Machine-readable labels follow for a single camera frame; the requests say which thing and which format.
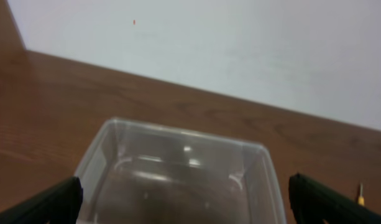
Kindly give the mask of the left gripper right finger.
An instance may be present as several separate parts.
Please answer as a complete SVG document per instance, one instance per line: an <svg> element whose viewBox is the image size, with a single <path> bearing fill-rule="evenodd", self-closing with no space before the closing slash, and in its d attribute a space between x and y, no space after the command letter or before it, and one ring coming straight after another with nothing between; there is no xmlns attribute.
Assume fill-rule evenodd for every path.
<svg viewBox="0 0 381 224"><path fill-rule="evenodd" d="M381 224L381 215L306 175L291 176L288 191L297 224Z"/></svg>

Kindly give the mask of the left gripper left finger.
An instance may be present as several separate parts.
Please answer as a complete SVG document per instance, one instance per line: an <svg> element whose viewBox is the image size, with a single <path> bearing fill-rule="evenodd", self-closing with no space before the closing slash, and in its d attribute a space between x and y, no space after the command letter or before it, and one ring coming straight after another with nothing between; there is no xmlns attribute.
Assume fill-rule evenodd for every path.
<svg viewBox="0 0 381 224"><path fill-rule="evenodd" d="M0 213L0 224L76 223L83 202L78 177L53 187Z"/></svg>

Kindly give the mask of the clear plastic storage container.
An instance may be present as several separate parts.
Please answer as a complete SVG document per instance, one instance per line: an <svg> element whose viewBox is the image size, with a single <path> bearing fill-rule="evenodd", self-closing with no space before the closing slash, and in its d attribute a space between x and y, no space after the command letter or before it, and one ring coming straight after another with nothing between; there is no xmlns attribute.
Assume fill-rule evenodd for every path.
<svg viewBox="0 0 381 224"><path fill-rule="evenodd" d="M75 175L78 223L285 223L268 149L240 139L109 119Z"/></svg>

